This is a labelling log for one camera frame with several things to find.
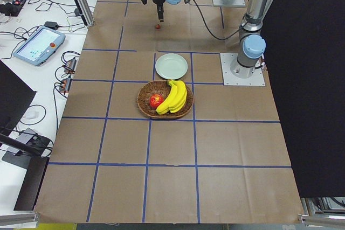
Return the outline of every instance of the computer monitor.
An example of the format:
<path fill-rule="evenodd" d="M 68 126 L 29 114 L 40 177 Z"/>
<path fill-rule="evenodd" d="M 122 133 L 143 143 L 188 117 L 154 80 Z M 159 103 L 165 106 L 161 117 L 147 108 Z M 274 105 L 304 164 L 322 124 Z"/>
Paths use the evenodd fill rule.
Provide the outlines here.
<path fill-rule="evenodd" d="M 2 144 L 19 149 L 17 154 L 6 152 L 2 160 L 25 167 L 31 156 L 39 155 L 37 149 L 8 137 L 11 129 L 30 106 L 36 92 L 0 61 L 0 147 Z"/>

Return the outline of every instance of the banana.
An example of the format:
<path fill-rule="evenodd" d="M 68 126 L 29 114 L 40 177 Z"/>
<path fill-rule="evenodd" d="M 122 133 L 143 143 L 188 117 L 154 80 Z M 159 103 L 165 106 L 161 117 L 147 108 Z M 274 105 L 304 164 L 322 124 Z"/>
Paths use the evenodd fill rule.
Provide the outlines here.
<path fill-rule="evenodd" d="M 183 95 L 183 98 L 181 99 L 180 104 L 179 104 L 178 106 L 176 106 L 174 109 L 170 109 L 170 108 L 169 108 L 170 113 L 176 113 L 176 112 L 178 112 L 179 110 L 181 110 L 181 109 L 183 108 L 183 106 L 184 106 L 186 100 L 187 100 L 187 90 L 185 91 L 185 93 L 184 93 L 184 95 Z"/>
<path fill-rule="evenodd" d="M 168 97 L 162 102 L 156 109 L 156 112 L 160 115 L 165 114 L 169 111 L 169 104 L 173 101 L 177 94 L 177 86 L 173 83 L 170 84 L 171 90 Z"/>
<path fill-rule="evenodd" d="M 185 83 L 182 80 L 174 81 L 171 80 L 169 84 L 174 84 L 177 86 L 177 94 L 173 101 L 169 103 L 169 110 L 176 110 L 181 105 L 183 106 L 187 98 L 187 89 Z"/>

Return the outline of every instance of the woven basket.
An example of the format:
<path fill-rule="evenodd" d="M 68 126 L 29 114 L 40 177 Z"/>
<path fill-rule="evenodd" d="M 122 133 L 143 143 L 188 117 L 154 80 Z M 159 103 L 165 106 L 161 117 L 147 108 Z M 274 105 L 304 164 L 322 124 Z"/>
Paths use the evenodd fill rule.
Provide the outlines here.
<path fill-rule="evenodd" d="M 168 120 L 174 120 L 177 118 L 181 118 L 184 115 L 186 115 L 190 109 L 193 106 L 194 102 L 194 96 L 193 92 L 187 88 L 187 101 L 185 102 L 185 105 L 181 110 L 179 110 L 176 113 L 165 113 L 162 115 L 159 115 L 156 112 L 156 109 L 152 109 L 150 107 L 150 97 L 153 94 L 160 94 L 163 96 L 164 99 L 167 98 L 167 96 L 170 93 L 171 87 L 168 85 L 167 81 L 152 81 L 144 85 L 138 94 L 137 104 L 139 106 L 139 109 L 147 116 L 152 119 L 168 119 Z"/>

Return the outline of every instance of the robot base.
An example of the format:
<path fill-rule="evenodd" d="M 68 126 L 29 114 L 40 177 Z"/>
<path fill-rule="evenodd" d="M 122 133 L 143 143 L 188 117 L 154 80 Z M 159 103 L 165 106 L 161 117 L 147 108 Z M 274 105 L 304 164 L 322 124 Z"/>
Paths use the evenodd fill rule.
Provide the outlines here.
<path fill-rule="evenodd" d="M 265 86 L 265 80 L 261 68 L 255 69 L 249 78 L 239 78 L 230 71 L 231 62 L 237 58 L 237 53 L 220 53 L 223 81 L 225 86 Z"/>
<path fill-rule="evenodd" d="M 227 6 L 230 8 L 245 8 L 244 0 L 212 0 L 213 6 Z"/>

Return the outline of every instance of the white plate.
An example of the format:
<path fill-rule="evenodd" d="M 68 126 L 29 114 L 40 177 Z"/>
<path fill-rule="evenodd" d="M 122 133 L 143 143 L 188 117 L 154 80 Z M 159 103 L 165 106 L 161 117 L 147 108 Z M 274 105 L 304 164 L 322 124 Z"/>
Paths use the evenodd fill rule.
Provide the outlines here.
<path fill-rule="evenodd" d="M 175 80 L 186 74 L 188 64 L 182 56 L 168 53 L 157 59 L 155 68 L 162 78 Z"/>

